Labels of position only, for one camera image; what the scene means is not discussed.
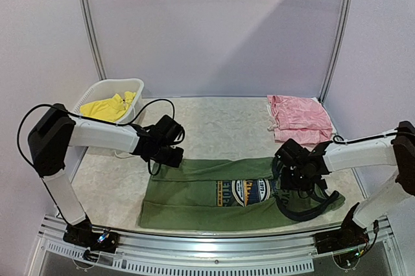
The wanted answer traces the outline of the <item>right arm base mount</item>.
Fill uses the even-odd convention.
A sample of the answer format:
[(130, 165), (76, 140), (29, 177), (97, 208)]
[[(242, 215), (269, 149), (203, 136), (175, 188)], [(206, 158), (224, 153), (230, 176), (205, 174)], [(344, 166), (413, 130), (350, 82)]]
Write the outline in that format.
[(334, 263), (342, 270), (352, 270), (377, 242), (379, 221), (373, 222), (374, 239), (371, 242), (367, 228), (361, 228), (353, 221), (356, 203), (347, 213), (339, 229), (313, 235), (318, 254), (332, 253)]

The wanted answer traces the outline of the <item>green sleeveless shirt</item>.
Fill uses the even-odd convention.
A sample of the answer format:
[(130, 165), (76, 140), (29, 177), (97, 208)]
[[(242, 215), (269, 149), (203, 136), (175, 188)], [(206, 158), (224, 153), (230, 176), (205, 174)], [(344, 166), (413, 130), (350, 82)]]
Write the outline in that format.
[(137, 224), (145, 229), (251, 231), (313, 220), (339, 209), (345, 198), (326, 192), (324, 180), (310, 190), (285, 190), (287, 167), (275, 157), (185, 159), (152, 176)]

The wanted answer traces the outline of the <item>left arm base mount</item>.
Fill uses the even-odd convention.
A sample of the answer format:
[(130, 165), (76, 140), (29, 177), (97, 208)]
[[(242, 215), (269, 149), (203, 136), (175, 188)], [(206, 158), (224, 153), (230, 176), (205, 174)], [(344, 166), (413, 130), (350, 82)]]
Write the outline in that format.
[(96, 229), (88, 218), (76, 225), (67, 224), (63, 241), (85, 249), (82, 259), (96, 263), (99, 255), (115, 254), (120, 235), (110, 229)]

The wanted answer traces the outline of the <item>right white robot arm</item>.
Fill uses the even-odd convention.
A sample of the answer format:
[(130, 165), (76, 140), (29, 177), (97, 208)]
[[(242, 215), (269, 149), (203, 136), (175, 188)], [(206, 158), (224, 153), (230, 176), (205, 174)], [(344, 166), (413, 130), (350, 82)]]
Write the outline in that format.
[(378, 217), (414, 195), (414, 125), (355, 140), (320, 143), (311, 151), (289, 139), (277, 150), (272, 171), (283, 190), (309, 192), (322, 176), (349, 168), (391, 166), (392, 176), (373, 195), (352, 208), (335, 234), (340, 247), (350, 247)]

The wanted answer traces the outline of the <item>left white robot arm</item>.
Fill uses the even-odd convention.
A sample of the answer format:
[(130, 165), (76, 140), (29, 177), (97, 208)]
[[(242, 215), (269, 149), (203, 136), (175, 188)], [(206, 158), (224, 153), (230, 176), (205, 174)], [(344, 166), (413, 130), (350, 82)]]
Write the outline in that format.
[(182, 162), (184, 150), (179, 144), (185, 130), (168, 115), (156, 124), (142, 127), (134, 122), (120, 124), (75, 115), (62, 104), (48, 104), (46, 108), (27, 138), (32, 166), (64, 221), (72, 225), (72, 237), (82, 246), (91, 246), (97, 237), (94, 228), (86, 224), (89, 218), (64, 172), (68, 148), (117, 150), (138, 156), (148, 165), (177, 168)]

